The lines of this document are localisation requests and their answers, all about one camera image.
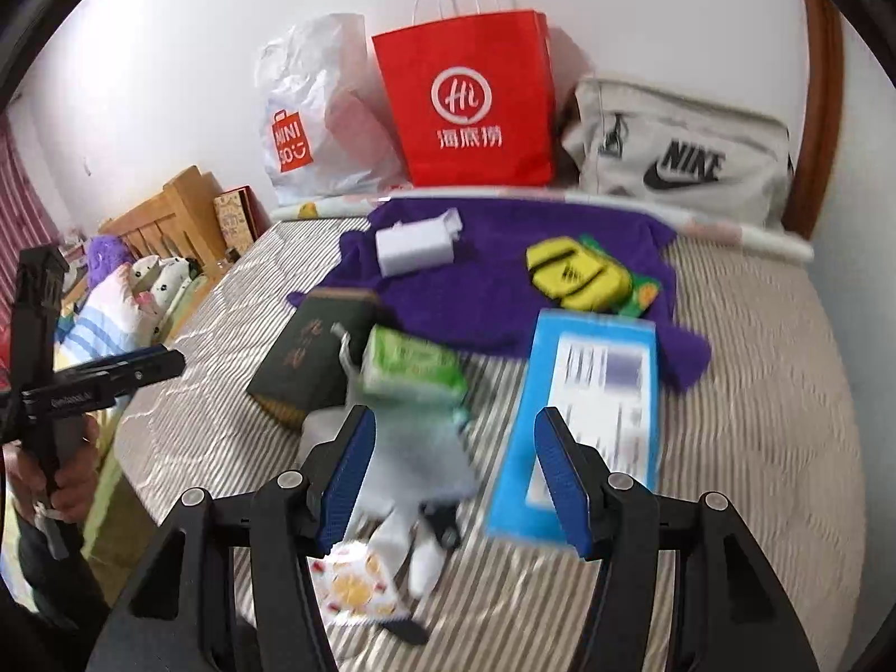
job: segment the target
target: nike swoosh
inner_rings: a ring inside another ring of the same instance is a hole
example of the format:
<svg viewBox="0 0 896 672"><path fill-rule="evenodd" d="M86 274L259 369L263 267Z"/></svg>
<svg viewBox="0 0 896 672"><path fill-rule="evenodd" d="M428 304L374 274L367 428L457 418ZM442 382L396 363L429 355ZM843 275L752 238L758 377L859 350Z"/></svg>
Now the nike swoosh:
<svg viewBox="0 0 896 672"><path fill-rule="evenodd" d="M666 181L660 176L657 170L659 162L653 162L651 168L644 172L644 185L657 192L668 192L669 190L682 189L683 187L697 187L701 184L711 184L718 181L716 177L708 179L699 179L697 181Z"/></svg>

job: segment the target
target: human hand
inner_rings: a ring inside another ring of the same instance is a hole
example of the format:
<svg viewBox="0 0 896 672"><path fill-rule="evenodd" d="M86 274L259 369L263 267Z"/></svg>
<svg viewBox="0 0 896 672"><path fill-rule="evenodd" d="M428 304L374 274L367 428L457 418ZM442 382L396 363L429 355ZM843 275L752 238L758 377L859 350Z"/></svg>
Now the human hand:
<svg viewBox="0 0 896 672"><path fill-rule="evenodd" d="M93 417L86 417L84 444L55 474L57 490L50 496L50 504L60 512L66 523L86 520L97 490L96 442L100 426ZM46 490L46 478L37 460L19 444L3 445L3 460L12 488L12 502L22 518L34 523L34 498Z"/></svg>

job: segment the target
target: nike bag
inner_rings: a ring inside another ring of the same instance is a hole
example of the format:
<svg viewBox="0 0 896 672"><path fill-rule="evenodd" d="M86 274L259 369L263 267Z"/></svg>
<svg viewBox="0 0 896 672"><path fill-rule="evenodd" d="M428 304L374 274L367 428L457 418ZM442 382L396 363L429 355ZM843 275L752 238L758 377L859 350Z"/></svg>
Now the nike bag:
<svg viewBox="0 0 896 672"><path fill-rule="evenodd" d="M563 147L580 186L776 226L792 177L790 137L778 120L613 80L586 78L581 120Z"/></svg>
<svg viewBox="0 0 896 672"><path fill-rule="evenodd" d="M543 14L440 19L378 35L374 47L415 186L553 179L554 80Z"/></svg>
<svg viewBox="0 0 896 672"><path fill-rule="evenodd" d="M389 134L356 93L366 69L361 15L318 17L262 51L264 168L281 207L403 181Z"/></svg>

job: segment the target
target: striped bed sheet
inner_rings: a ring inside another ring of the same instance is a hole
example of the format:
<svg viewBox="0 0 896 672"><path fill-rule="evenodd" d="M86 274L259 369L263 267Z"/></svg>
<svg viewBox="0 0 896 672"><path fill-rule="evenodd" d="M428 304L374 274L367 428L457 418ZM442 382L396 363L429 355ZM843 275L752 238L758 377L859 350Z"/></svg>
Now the striped bed sheet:
<svg viewBox="0 0 896 672"><path fill-rule="evenodd" d="M291 314L284 296L339 260L339 235L364 219L282 223L221 281L173 347L183 377L138 393L115 452L152 517L188 487L248 492L290 468L299 437L245 395ZM738 507L793 599L823 670L850 634L865 551L864 480L850 389L830 325L801 267L679 238L678 320L702 332L713 360L687 394L663 391L659 490L696 500L718 490ZM414 617L413 648L371 627L328 628L344 672L561 672L575 649L597 563L557 547L482 532L519 401L523 361L468 356L473 420L463 434L482 480L461 508L464 543ZM663 554L645 669L663 669L673 559ZM248 555L236 600L253 617Z"/></svg>

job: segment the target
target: green tissue pack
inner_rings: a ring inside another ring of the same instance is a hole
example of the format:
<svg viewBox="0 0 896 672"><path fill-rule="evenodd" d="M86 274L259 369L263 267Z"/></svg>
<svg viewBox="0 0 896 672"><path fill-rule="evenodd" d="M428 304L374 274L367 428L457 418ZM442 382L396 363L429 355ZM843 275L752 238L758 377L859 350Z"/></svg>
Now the green tissue pack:
<svg viewBox="0 0 896 672"><path fill-rule="evenodd" d="M368 394L421 404L459 406L467 394L454 351L382 326L367 340L361 383Z"/></svg>

